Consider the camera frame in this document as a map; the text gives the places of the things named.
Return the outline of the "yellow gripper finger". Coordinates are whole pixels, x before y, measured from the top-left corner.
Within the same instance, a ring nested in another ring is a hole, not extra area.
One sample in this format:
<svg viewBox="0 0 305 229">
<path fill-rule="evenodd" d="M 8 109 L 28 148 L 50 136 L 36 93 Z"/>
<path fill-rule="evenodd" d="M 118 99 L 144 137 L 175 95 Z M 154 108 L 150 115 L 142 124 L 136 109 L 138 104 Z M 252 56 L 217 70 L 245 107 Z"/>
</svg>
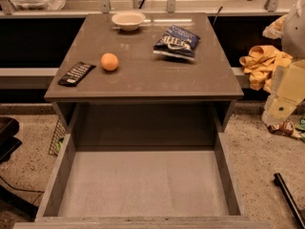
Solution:
<svg viewBox="0 0 305 229">
<path fill-rule="evenodd" d="M 267 125 L 277 125 L 285 121 L 296 109 L 297 103 L 286 97 L 271 94 L 265 103 L 262 121 Z"/>
<path fill-rule="evenodd" d="M 305 99 L 305 59 L 293 61 L 287 67 L 276 68 L 272 94 L 292 103 L 300 103 Z"/>
</svg>

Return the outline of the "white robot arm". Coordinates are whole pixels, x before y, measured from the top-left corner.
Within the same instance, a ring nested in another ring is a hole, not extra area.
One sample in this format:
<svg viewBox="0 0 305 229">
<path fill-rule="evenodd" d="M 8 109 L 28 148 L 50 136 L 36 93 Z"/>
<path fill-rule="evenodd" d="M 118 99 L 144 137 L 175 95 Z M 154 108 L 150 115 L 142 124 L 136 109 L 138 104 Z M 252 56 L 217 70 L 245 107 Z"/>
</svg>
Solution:
<svg viewBox="0 0 305 229">
<path fill-rule="evenodd" d="M 293 61 L 288 67 L 278 66 L 274 72 L 272 92 L 262 115 L 267 125 L 286 120 L 305 99 L 305 0 L 298 0 L 287 14 L 281 44 Z"/>
</svg>

